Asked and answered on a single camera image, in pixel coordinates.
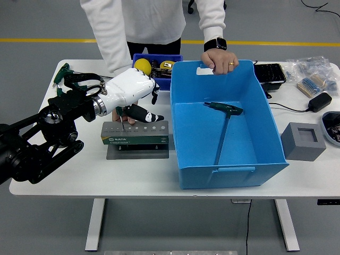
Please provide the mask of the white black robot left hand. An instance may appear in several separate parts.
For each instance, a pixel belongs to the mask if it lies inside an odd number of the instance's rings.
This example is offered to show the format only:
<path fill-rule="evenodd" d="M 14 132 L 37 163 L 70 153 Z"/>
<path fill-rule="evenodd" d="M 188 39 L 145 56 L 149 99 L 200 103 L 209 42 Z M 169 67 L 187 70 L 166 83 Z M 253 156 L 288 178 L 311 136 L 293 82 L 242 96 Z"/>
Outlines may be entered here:
<path fill-rule="evenodd" d="M 156 81 L 136 68 L 129 68 L 118 76 L 106 82 L 106 94 L 100 94 L 98 103 L 99 116 L 105 116 L 117 107 L 123 108 L 123 114 L 143 123 L 164 120 L 161 115 L 156 115 L 135 104 L 139 99 L 151 94 L 151 103 L 157 101 L 160 86 Z"/>

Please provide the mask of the person's left hand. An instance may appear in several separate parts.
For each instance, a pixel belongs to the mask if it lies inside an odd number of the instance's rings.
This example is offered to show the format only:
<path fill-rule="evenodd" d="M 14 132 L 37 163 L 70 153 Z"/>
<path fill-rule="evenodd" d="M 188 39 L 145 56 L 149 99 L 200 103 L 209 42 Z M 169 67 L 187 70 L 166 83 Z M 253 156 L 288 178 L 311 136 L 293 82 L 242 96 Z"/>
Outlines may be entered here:
<path fill-rule="evenodd" d="M 239 60 L 234 53 L 218 48 L 202 53 L 201 60 L 214 75 L 228 74 L 239 66 Z"/>

